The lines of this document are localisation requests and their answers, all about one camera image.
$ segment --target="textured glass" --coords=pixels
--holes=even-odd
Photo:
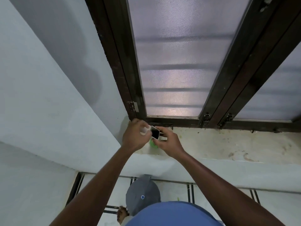
[[[249,0],[128,0],[148,115],[197,117]]]
[[[290,121],[301,115],[301,43],[235,118]]]

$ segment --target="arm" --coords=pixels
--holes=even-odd
[[[142,127],[149,125],[138,119],[129,123],[122,146],[85,188],[64,208],[50,226],[97,225],[111,196],[120,172],[130,156],[142,148],[151,138],[148,131],[140,134]]]
[[[165,133],[167,141],[153,140],[154,143],[183,165],[226,225],[284,225],[246,194],[186,153],[177,134],[164,127],[156,128]]]

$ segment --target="forearm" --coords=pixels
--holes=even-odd
[[[50,225],[97,225],[118,176],[131,155],[128,152],[121,147]]]
[[[226,225],[283,225],[270,212],[187,153],[178,160]]]

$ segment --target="person's left hand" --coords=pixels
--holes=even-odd
[[[131,153],[141,149],[150,140],[152,135],[151,131],[147,131],[144,136],[141,135],[140,130],[144,127],[149,128],[149,125],[137,118],[129,122],[122,137],[122,147],[131,151]]]

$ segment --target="hand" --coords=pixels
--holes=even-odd
[[[159,148],[165,151],[167,155],[173,157],[174,159],[182,153],[185,153],[182,144],[180,143],[179,137],[176,133],[169,131],[165,127],[156,126],[156,128],[164,133],[164,137],[167,137],[167,141],[159,141],[153,139],[155,145],[157,145]]]
[[[129,125],[122,137],[122,147],[127,148],[134,153],[141,149],[151,138],[151,131],[148,131],[144,136],[140,134],[140,130],[143,128],[149,128],[149,125],[137,118],[129,122]]]

